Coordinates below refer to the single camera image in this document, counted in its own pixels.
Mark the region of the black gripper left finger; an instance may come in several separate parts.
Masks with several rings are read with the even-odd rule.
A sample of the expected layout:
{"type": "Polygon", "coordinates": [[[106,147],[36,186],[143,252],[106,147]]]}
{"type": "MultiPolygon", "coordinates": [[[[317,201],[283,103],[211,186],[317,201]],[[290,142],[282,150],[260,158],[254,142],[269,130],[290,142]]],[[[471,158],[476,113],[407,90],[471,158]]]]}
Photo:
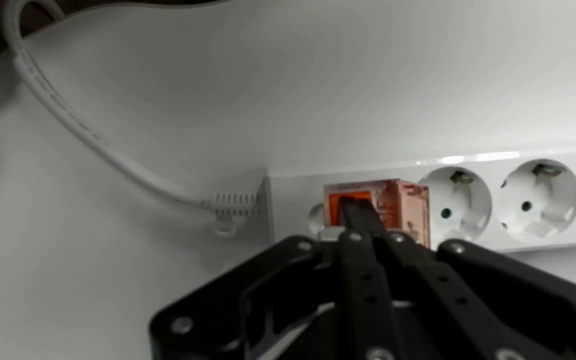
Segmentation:
{"type": "Polygon", "coordinates": [[[402,346],[374,243],[376,212],[342,204],[334,243],[290,237],[150,320],[151,360],[398,360],[402,346]]]}

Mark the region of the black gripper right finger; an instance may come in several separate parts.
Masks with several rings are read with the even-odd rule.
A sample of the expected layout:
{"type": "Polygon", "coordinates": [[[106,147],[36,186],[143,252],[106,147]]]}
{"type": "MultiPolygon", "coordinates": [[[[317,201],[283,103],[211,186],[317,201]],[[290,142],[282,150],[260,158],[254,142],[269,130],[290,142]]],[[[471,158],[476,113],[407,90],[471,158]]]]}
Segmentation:
{"type": "Polygon", "coordinates": [[[392,360],[576,360],[576,282],[488,249],[369,234],[366,346],[392,360]]]}

